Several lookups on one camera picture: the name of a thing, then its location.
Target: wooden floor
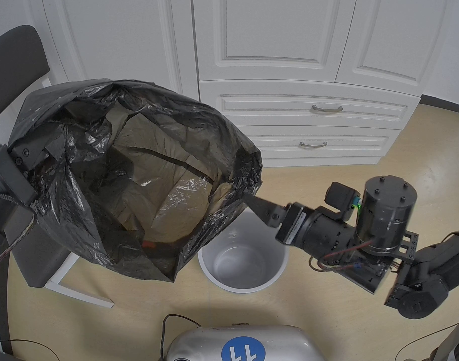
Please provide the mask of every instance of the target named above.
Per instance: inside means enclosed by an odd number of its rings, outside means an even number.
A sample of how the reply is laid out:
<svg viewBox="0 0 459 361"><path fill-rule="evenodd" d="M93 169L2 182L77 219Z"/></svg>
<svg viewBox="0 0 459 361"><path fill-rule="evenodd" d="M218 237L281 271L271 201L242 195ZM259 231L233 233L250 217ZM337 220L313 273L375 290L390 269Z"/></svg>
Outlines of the wooden floor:
<svg viewBox="0 0 459 361"><path fill-rule="evenodd" d="M368 178L387 174L403 177L418 191L409 229L420 234L419 248L459 229L459 114L419 105L378 165L269 168L263 170L258 195L282 205L298 201L314 208L333 181L362 191ZM405 319L384 306L394 278L389 274L373 296L337 274L310 270L308 256L291 248L288 266L274 285L236 295L210 283L196 258L174 284L134 280L79 260L64 281L111 298L115 306L109 310L29 288L11 260L10 333L50 346L61 361L156 361L161 321L178 313L203 326L294 325L315 340L328 360L390 361L408 342L459 321L459 288L422 320ZM190 327L168 322L167 344ZM448 333L408 346L398 359L427 358ZM55 359L37 345L14 343L13 348L23 359Z"/></svg>

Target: drawer handle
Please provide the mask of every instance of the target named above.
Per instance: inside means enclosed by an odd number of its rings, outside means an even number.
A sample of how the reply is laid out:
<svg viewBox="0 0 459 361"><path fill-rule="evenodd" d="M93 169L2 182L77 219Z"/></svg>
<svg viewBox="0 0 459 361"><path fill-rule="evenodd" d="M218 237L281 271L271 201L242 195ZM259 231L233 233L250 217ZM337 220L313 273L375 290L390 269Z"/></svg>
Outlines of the drawer handle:
<svg viewBox="0 0 459 361"><path fill-rule="evenodd" d="M317 105L312 105L311 109L315 111L321 111L321 112L341 112L343 111L343 107L341 106L338 108L320 108Z"/></svg>
<svg viewBox="0 0 459 361"><path fill-rule="evenodd" d="M304 148L320 148L325 146L328 146L328 143L326 143L325 141L322 144L305 144L302 141L300 141L300 147Z"/></svg>

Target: blue circular logo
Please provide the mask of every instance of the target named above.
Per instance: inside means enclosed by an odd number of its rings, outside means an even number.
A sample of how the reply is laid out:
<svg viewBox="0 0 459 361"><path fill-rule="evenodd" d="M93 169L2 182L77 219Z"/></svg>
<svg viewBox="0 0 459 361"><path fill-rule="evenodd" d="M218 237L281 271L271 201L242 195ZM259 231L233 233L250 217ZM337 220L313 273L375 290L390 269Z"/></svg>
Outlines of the blue circular logo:
<svg viewBox="0 0 459 361"><path fill-rule="evenodd" d="M223 346L223 361L264 361L266 350L261 342L253 337L236 337Z"/></svg>

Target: wrinkled plastic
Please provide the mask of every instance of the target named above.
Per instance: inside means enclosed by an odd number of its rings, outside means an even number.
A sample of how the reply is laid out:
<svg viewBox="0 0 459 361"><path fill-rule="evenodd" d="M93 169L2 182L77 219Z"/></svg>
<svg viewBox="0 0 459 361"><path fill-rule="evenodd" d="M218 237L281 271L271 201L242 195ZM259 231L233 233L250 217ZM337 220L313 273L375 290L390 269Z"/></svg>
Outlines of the wrinkled plastic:
<svg viewBox="0 0 459 361"><path fill-rule="evenodd" d="M51 133L28 178L41 227L77 255L134 278L173 281L244 210L243 192L261 185L261 154L236 126L152 83L37 90L9 148L35 130Z"/></svg>

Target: drawer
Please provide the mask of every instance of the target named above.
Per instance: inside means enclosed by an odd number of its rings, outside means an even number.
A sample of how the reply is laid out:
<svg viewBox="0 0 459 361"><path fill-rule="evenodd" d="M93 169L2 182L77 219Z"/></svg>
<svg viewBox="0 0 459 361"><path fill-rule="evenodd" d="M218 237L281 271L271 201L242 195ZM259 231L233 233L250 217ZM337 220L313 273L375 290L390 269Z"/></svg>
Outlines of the drawer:
<svg viewBox="0 0 459 361"><path fill-rule="evenodd" d="M403 129L420 100L377 88L294 80L201 81L200 94L237 126Z"/></svg>
<svg viewBox="0 0 459 361"><path fill-rule="evenodd" d="M239 126L261 151L263 166L377 163L399 130L335 126Z"/></svg>

